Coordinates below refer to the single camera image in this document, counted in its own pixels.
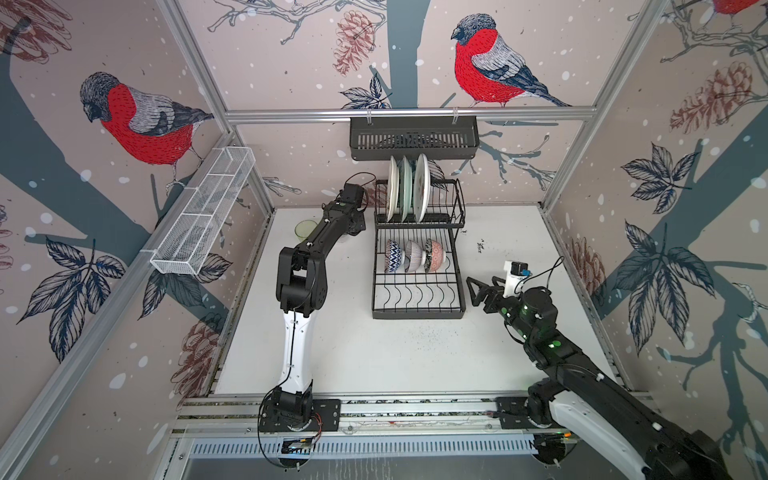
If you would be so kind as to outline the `red patterned bowl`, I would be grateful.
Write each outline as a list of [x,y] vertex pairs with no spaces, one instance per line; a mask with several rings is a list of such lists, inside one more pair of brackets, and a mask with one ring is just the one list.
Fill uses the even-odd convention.
[[424,244],[425,271],[436,273],[445,262],[445,250],[441,243],[433,239],[427,239]]

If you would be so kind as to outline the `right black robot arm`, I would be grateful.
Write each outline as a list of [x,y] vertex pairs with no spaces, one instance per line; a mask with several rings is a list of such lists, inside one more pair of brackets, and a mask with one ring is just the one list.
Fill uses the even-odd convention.
[[532,287],[507,296],[500,278],[467,280],[471,302],[517,332],[545,379],[528,389],[531,423],[556,423],[585,441],[629,479],[727,479],[717,443],[663,418],[603,373],[556,325],[551,291]]

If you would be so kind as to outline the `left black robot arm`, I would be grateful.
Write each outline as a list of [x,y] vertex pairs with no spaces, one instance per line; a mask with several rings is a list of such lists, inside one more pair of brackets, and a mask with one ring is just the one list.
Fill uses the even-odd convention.
[[281,379],[265,394],[261,407],[267,425],[301,431],[316,421],[311,352],[316,314],[328,293],[326,260],[342,236],[366,229],[367,198],[363,186],[346,183],[323,207],[322,218],[309,235],[280,251],[276,299],[284,317],[285,346]]

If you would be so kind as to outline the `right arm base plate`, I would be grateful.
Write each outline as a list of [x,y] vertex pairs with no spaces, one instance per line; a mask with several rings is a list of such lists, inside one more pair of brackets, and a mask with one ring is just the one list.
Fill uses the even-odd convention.
[[567,431],[566,427],[554,420],[550,403],[539,397],[497,397],[495,407],[496,409],[488,411],[487,415],[497,419],[503,429]]

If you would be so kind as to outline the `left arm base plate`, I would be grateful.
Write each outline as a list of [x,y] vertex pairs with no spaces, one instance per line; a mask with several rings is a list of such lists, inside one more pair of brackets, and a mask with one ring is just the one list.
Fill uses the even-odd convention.
[[286,400],[267,400],[260,414],[260,432],[283,433],[289,431],[336,432],[341,416],[338,399],[315,399],[310,403]]

